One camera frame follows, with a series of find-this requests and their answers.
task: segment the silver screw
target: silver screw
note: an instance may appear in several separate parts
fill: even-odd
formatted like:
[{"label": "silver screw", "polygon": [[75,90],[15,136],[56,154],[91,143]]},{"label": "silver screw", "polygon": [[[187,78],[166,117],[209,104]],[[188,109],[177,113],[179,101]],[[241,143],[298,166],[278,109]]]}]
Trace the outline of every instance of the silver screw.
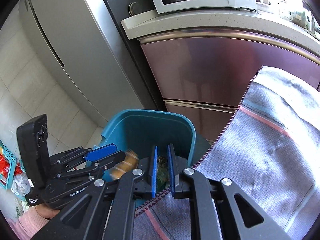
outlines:
[{"label": "silver screw", "polygon": [[232,184],[232,180],[228,178],[222,179],[222,184],[226,186],[230,186]]},{"label": "silver screw", "polygon": [[103,184],[104,184],[104,180],[103,179],[96,179],[94,181],[94,185],[97,186],[97,187],[101,187],[101,186],[103,186]]},{"label": "silver screw", "polygon": [[132,174],[133,174],[133,175],[136,175],[136,176],[139,176],[139,175],[142,174],[142,170],[141,170],[141,169],[134,169],[134,170],[132,171]]},{"label": "silver screw", "polygon": [[186,168],[183,170],[183,172],[187,175],[192,175],[195,173],[195,171],[192,168]]}]

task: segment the towel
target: towel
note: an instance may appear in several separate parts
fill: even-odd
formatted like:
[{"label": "towel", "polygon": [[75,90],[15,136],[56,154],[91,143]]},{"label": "towel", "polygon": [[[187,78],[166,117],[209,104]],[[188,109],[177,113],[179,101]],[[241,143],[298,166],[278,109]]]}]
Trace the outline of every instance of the towel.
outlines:
[{"label": "towel", "polygon": [[[236,182],[294,240],[320,214],[320,93],[264,66],[212,147],[193,168]],[[191,239],[189,201],[165,189],[135,212],[133,239]]]}]

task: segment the pink knit sweater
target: pink knit sweater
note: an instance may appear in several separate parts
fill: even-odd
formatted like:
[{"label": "pink knit sweater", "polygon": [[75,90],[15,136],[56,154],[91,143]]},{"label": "pink knit sweater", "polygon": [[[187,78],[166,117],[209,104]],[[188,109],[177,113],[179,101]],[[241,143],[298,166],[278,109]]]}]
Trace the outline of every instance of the pink knit sweater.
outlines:
[{"label": "pink knit sweater", "polygon": [[20,240],[30,240],[49,220],[41,217],[35,207],[30,207],[17,222],[9,220],[8,223]]}]

